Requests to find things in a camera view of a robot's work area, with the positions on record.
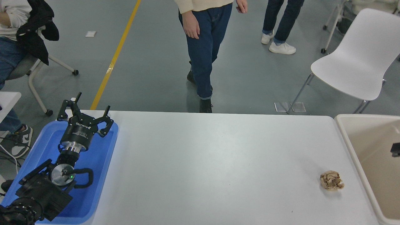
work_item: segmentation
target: white sneaker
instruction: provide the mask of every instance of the white sneaker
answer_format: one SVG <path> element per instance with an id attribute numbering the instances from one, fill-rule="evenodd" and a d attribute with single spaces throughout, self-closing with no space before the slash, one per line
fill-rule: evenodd
<path id="1" fill-rule="evenodd" d="M 262 44 L 270 43 L 270 40 L 274 37 L 274 35 L 275 35 L 274 30 L 272 30 L 272 34 L 264 34 L 264 33 L 262 33 L 261 43 Z"/>
<path id="2" fill-rule="evenodd" d="M 285 55 L 291 55 L 296 52 L 296 48 L 287 44 L 286 42 L 282 43 L 279 46 L 277 46 L 275 42 L 272 42 L 269 50 L 273 53 L 280 53 Z"/>

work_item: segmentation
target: yellow floor line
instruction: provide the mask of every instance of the yellow floor line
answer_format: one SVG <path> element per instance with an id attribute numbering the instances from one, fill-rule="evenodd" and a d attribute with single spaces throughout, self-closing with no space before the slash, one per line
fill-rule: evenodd
<path id="1" fill-rule="evenodd" d="M 106 72 L 106 75 L 104 76 L 104 79 L 103 79 L 103 81 L 102 81 L 102 83 L 101 83 L 101 85 L 100 85 L 100 88 L 99 88 L 99 90 L 97 91 L 96 97 L 95 97 L 94 100 L 93 100 L 92 106 L 90 107 L 91 110 L 95 110 L 95 109 L 97 108 L 97 104 L 99 103 L 100 98 L 101 98 L 101 96 L 103 95 L 103 92 L 104 92 L 104 89 L 106 88 L 108 79 L 109 79 L 110 76 L 111 76 L 111 72 L 112 72 L 112 70 L 114 69 L 114 66 L 115 66 L 115 63 L 117 62 L 118 56 L 120 55 L 122 46 L 124 45 L 125 39 L 126 39 L 126 37 L 128 36 L 129 29 L 130 29 L 130 27 L 131 27 L 131 25 L 132 25 L 133 19 L 135 18 L 136 12 L 138 11 L 138 8 L 139 8 L 139 5 L 140 5 L 140 1 L 141 1 L 141 0 L 138 0 L 138 1 L 136 2 L 135 8 L 133 9 L 132 14 L 130 15 L 130 18 L 129 18 L 128 24 L 126 25 L 124 34 L 122 35 L 122 38 L 121 38 L 121 40 L 120 40 L 120 43 L 118 44 L 117 50 L 116 50 L 115 53 L 114 53 L 114 57 L 113 57 L 112 60 L 111 60 L 111 63 L 110 63 L 110 65 L 109 65 L 109 67 L 108 67 L 108 70 L 107 70 L 107 72 Z"/>

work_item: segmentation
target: white paper scrap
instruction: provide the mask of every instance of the white paper scrap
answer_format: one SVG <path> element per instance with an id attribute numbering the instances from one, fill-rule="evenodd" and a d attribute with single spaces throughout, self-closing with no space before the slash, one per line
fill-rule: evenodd
<path id="1" fill-rule="evenodd" d="M 88 31 L 85 37 L 94 37 L 97 31 Z"/>

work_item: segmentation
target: white table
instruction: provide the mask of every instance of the white table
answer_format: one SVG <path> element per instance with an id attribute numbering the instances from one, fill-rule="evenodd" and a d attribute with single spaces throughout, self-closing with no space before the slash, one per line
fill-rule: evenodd
<path id="1" fill-rule="evenodd" d="M 2 110 L 0 110 L 0 122 L 7 116 L 20 97 L 21 93 L 19 92 L 0 91 L 0 106 L 2 108 Z"/>
<path id="2" fill-rule="evenodd" d="M 110 116 L 118 139 L 98 208 L 85 225 L 378 224 L 330 117 Z M 340 173 L 342 190 L 321 187 L 327 170 Z"/>

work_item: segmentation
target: blue tray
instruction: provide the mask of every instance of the blue tray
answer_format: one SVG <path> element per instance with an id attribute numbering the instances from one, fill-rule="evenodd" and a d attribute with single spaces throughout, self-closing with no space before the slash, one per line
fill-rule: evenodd
<path id="1" fill-rule="evenodd" d="M 59 155 L 58 144 L 67 128 L 67 122 L 54 121 L 48 123 L 40 132 L 32 150 L 22 165 L 18 175 L 8 190 L 2 201 L 3 206 L 8 206 L 18 196 L 15 192 L 21 185 L 18 182 L 30 171 L 35 169 L 47 159 L 51 159 L 52 163 L 57 160 Z M 99 125 L 99 129 L 105 127 L 105 123 Z M 99 202 L 100 194 L 103 189 L 104 180 L 114 151 L 115 142 L 118 136 L 118 125 L 114 123 L 109 133 L 101 138 L 95 134 L 89 146 L 89 150 L 81 152 L 79 160 L 76 162 L 75 168 L 91 168 L 94 172 L 93 184 L 84 189 L 73 189 L 69 194 L 73 197 L 71 202 L 65 209 L 53 219 L 53 221 L 38 221 L 36 223 L 53 223 L 53 224 L 81 224 L 87 221 L 95 212 Z M 76 176 L 77 184 L 86 184 L 88 182 L 87 174 Z"/>

